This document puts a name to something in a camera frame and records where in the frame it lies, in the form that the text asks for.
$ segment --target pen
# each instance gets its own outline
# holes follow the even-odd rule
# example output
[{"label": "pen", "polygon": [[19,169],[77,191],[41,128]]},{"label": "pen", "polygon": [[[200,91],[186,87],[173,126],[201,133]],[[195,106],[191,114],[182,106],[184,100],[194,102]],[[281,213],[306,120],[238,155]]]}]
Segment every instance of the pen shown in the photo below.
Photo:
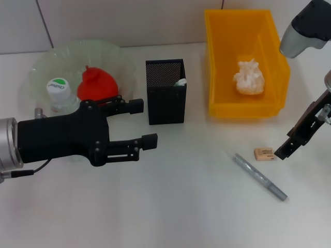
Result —
[{"label": "pen", "polygon": [[276,185],[274,185],[268,178],[266,178],[261,172],[259,172],[253,165],[248,163],[242,156],[238,153],[233,155],[233,160],[247,171],[256,181],[266,187],[270,192],[272,192],[281,201],[284,201],[288,196],[284,194]]}]

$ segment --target eraser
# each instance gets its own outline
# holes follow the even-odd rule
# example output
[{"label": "eraser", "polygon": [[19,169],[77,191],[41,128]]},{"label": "eraser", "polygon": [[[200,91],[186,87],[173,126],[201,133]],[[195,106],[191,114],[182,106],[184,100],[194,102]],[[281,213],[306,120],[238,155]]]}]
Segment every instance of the eraser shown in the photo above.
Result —
[{"label": "eraser", "polygon": [[254,155],[257,161],[267,161],[275,159],[274,151],[272,148],[255,148]]}]

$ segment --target white tabletop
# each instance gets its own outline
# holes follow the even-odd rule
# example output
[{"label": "white tabletop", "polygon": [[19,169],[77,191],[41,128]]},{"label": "white tabletop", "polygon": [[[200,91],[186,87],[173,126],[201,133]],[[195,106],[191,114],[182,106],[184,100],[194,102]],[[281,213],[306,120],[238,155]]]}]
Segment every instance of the white tabletop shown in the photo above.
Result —
[{"label": "white tabletop", "polygon": [[[278,117],[220,122],[205,108],[204,44],[127,48],[137,66],[136,98],[145,112],[109,118],[110,136],[156,132],[158,148],[138,162],[93,167],[54,159],[36,175],[0,185],[0,246],[10,248],[220,248],[331,246],[331,127],[288,159],[254,161],[256,147],[277,149],[326,89],[331,46],[289,61],[292,79]],[[0,118],[33,118],[27,74],[42,53],[0,56]],[[185,123],[149,126],[145,61],[183,58]],[[222,152],[231,147],[289,198],[279,201]],[[41,163],[26,164],[25,169]]]}]

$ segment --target white wall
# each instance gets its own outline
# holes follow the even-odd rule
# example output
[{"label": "white wall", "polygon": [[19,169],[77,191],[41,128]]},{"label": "white wall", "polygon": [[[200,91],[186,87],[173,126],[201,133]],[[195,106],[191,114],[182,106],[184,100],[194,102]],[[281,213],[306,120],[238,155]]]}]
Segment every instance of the white wall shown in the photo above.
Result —
[{"label": "white wall", "polygon": [[[222,0],[39,0],[54,45],[102,38],[120,46],[205,41],[204,9]],[[271,9],[280,36],[309,0],[225,0]],[[0,0],[0,54],[51,48],[35,0]]]},{"label": "white wall", "polygon": [[221,0],[39,0],[54,46],[102,38],[120,46],[205,40],[204,9]]},{"label": "white wall", "polygon": [[0,54],[50,47],[35,0],[0,0]]},{"label": "white wall", "polygon": [[224,9],[270,9],[281,37],[310,0],[225,0]]}]

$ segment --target yellow storage box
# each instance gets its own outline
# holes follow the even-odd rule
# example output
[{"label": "yellow storage box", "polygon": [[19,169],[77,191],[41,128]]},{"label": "yellow storage box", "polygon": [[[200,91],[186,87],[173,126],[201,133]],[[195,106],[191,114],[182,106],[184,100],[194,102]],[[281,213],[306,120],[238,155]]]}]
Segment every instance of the yellow storage box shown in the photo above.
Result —
[{"label": "yellow storage box", "polygon": [[[275,116],[285,106],[290,67],[269,10],[205,10],[209,115],[220,118]],[[239,61],[255,59],[265,79],[260,95],[242,95],[233,81]]]}]

